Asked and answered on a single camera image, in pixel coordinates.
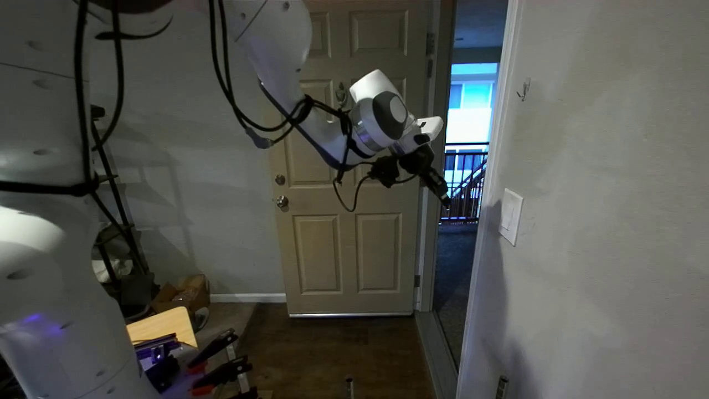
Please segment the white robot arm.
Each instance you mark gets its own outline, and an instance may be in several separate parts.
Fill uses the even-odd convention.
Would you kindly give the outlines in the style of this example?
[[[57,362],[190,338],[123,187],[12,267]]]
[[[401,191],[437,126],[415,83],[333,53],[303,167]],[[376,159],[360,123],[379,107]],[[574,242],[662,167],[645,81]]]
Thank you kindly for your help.
[[[84,40],[93,19],[121,45],[125,15],[170,0],[0,0],[0,335],[3,359],[32,399],[158,399],[129,341],[121,306],[88,270],[95,242],[93,155],[108,137],[88,115]],[[239,45],[275,126],[244,120],[259,148],[301,133],[331,169],[395,159],[417,176],[441,133],[417,118],[383,72],[350,86],[355,107],[309,98],[298,76],[312,22],[301,0],[208,0],[212,66],[232,95],[229,47]]]

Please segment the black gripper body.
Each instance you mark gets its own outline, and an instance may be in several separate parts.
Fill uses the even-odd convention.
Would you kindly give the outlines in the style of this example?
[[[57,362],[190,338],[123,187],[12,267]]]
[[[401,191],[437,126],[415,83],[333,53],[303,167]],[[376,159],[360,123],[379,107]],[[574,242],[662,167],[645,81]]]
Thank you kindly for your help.
[[[413,153],[399,158],[399,167],[413,176],[427,176],[432,170],[435,153],[431,146],[420,146]]]

